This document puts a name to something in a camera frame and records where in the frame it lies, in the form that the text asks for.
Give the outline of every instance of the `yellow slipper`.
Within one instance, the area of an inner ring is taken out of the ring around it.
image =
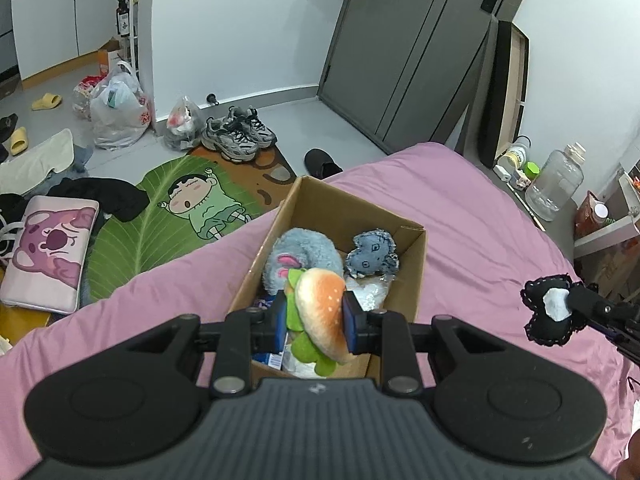
[[[29,141],[27,140],[27,129],[21,126],[15,130],[9,137],[9,151],[13,156],[22,153],[27,149]]]
[[[57,94],[44,94],[41,99],[31,104],[31,110],[51,110],[62,102],[62,97]]]

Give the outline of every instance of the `gray floor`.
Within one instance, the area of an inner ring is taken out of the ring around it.
[[[72,92],[82,78],[95,74],[97,65],[87,65],[34,88],[18,89],[0,100],[0,117],[18,114],[18,126],[27,129],[30,146],[64,128],[72,131],[76,144],[86,146],[91,143],[91,124],[73,114]],[[31,111],[31,102],[46,92],[60,94],[63,103],[53,110]],[[311,148],[324,149],[345,169],[385,156],[370,140],[315,98],[261,108],[259,115],[276,132],[280,151],[298,175],[306,174],[303,159]],[[128,148],[110,152],[95,150],[87,169],[91,176],[120,178],[137,184],[147,171],[182,155],[169,150],[149,130]]]

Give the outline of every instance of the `bed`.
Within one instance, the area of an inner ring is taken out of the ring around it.
[[[593,458],[608,471],[622,460],[634,393],[632,365],[586,329],[564,348],[527,340],[524,282],[574,271],[553,242],[513,200],[455,152],[419,144],[334,176],[330,183],[423,224],[428,248],[417,320],[451,314],[578,372],[607,401],[607,425]],[[221,320],[260,247],[274,212],[213,244],[140,274],[108,300],[25,336],[0,358],[0,478],[14,479],[38,460],[22,419],[28,391],[47,374],[82,360],[178,314]],[[421,356],[425,383],[433,378]]]

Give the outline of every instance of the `cardboard box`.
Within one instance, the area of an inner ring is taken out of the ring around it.
[[[98,50],[98,65],[100,66],[100,75],[106,76],[116,63],[120,61],[120,42],[115,38],[111,38],[107,43]]]
[[[325,234],[342,256],[354,249],[353,237],[357,234],[377,228],[391,233],[397,245],[400,270],[384,306],[387,310],[401,312],[408,321],[415,319],[427,243],[424,228],[310,176],[297,179],[287,198],[280,204],[271,229],[242,281],[230,311],[253,304],[262,290],[262,269],[273,244],[293,227]],[[377,379],[379,373],[380,359],[361,355],[346,365],[338,366],[332,378],[367,376]],[[286,372],[257,362],[252,362],[252,376],[254,382],[263,377],[290,377]]]

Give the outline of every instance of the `trash bag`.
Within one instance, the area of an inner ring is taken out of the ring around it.
[[[91,92],[95,145],[107,150],[136,142],[151,123],[148,98],[126,61],[119,61]]]
[[[198,105],[183,96],[178,99],[166,120],[164,142],[173,150],[189,150],[200,142],[205,126]]]
[[[79,118],[91,120],[91,92],[102,78],[100,75],[88,75],[75,86],[71,108]]]

